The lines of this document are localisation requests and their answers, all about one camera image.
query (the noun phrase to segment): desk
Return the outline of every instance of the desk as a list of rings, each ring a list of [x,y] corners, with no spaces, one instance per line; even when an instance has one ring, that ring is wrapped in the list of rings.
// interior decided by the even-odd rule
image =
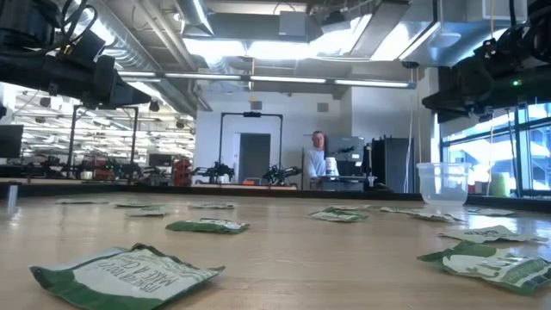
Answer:
[[[273,190],[297,190],[295,186],[265,186],[243,184],[192,184],[191,187],[204,189],[273,189]]]
[[[320,177],[319,190],[336,191],[363,191],[363,184],[367,182],[366,177]]]
[[[420,208],[414,201],[343,201],[266,197],[104,193],[112,203],[162,202],[164,218],[125,216],[109,205],[54,204],[60,197],[21,198],[19,214],[8,220],[0,210],[0,300],[2,309],[75,310],[47,293],[28,270],[136,242],[157,247],[197,267],[225,265],[218,277],[164,307],[168,310],[464,310],[548,309],[551,287],[524,297],[480,279],[452,276],[416,257],[457,245],[437,237],[449,228],[504,225],[513,231],[551,238],[551,216],[518,212],[517,217],[469,215],[463,207],[443,208],[466,222],[414,220],[405,214],[369,212],[364,222],[341,224],[312,220],[308,214],[330,206],[370,203]],[[192,209],[187,202],[235,202],[234,210]],[[169,232],[176,220],[220,217],[242,220],[251,228],[239,235]],[[499,242],[520,255],[551,260],[547,244]]]

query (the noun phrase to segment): machine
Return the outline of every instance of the machine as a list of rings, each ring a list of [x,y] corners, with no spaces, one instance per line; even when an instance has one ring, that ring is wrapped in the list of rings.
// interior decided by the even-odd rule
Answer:
[[[114,58],[101,55],[105,41],[91,31],[94,7],[81,0],[69,15],[71,3],[67,0],[60,11],[51,0],[0,0],[0,81],[74,97],[87,109],[150,102],[150,96],[122,81]],[[76,34],[86,9],[94,17]],[[5,114],[2,107],[0,117]]]
[[[277,165],[273,165],[269,168],[262,179],[266,181],[268,185],[286,186],[287,178],[298,176],[302,173],[302,169],[296,166],[279,169]]]
[[[492,117],[499,108],[551,100],[551,3],[535,0],[529,21],[516,23],[510,0],[511,27],[499,40],[486,40],[453,67],[440,71],[440,91],[423,105],[447,115]]]
[[[235,171],[228,167],[227,164],[221,164],[218,161],[214,162],[214,166],[210,168],[195,168],[191,172],[192,176],[201,176],[201,177],[208,177],[208,183],[209,184],[218,184],[220,183],[219,178],[223,177],[225,175],[228,176],[229,181],[232,181],[233,176],[235,176]]]

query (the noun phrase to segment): green snack packet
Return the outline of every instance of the green snack packet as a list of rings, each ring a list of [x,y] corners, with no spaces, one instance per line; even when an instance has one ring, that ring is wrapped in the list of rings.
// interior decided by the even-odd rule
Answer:
[[[439,236],[467,240],[474,243],[497,241],[500,239],[509,241],[548,241],[547,238],[530,234],[514,233],[505,226],[492,226],[479,229],[449,230],[438,234]]]
[[[124,202],[116,203],[115,207],[117,208],[149,208],[149,207],[160,207],[161,205],[156,203],[144,203],[144,202]]]
[[[512,211],[507,210],[497,210],[497,209],[487,209],[487,208],[470,208],[468,210],[470,214],[476,215],[485,215],[485,216],[507,216],[507,215],[517,215]]]
[[[112,248],[73,265],[30,268],[49,293],[88,310],[157,308],[223,269],[198,269],[141,244]]]
[[[531,295],[551,280],[551,264],[542,258],[521,257],[470,241],[418,259],[434,263],[451,274],[479,277],[521,295]]]
[[[357,221],[363,221],[368,218],[367,215],[363,214],[353,214],[349,212],[344,212],[335,208],[327,208],[322,211],[314,212],[309,215],[315,220],[327,220],[327,221],[336,221],[343,223],[351,223]]]
[[[209,209],[233,209],[233,204],[225,202],[209,202],[197,205],[189,205],[191,208],[209,208]]]
[[[360,205],[360,206],[329,206],[329,208],[333,208],[336,210],[341,211],[368,211],[371,208],[371,205]]]
[[[127,212],[128,216],[165,216],[166,211],[163,207],[152,206],[146,208],[132,209]]]
[[[179,220],[166,226],[166,229],[177,232],[202,233],[242,233],[248,228],[249,224],[247,223],[207,218],[199,220]]]
[[[396,208],[396,207],[383,207],[379,209],[381,212],[389,213],[402,213],[402,214],[416,214],[422,209],[409,209],[409,208]]]
[[[408,214],[413,219],[419,220],[432,220],[432,221],[442,221],[442,222],[463,222],[464,220],[458,219],[451,214],[429,214],[429,213],[420,213],[420,212],[411,212]]]
[[[58,199],[56,204],[106,204],[108,201],[98,201],[94,199]]]

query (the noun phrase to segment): clear plastic cup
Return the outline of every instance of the clear plastic cup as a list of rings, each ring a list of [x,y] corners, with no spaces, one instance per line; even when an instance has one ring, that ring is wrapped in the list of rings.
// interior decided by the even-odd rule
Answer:
[[[469,163],[417,164],[421,196],[431,205],[462,205],[467,201]]]

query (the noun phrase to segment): computer monitor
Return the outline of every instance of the computer monitor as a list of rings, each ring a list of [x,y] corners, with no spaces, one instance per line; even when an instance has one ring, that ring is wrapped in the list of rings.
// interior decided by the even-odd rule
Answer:
[[[19,158],[23,125],[0,125],[0,158]]]

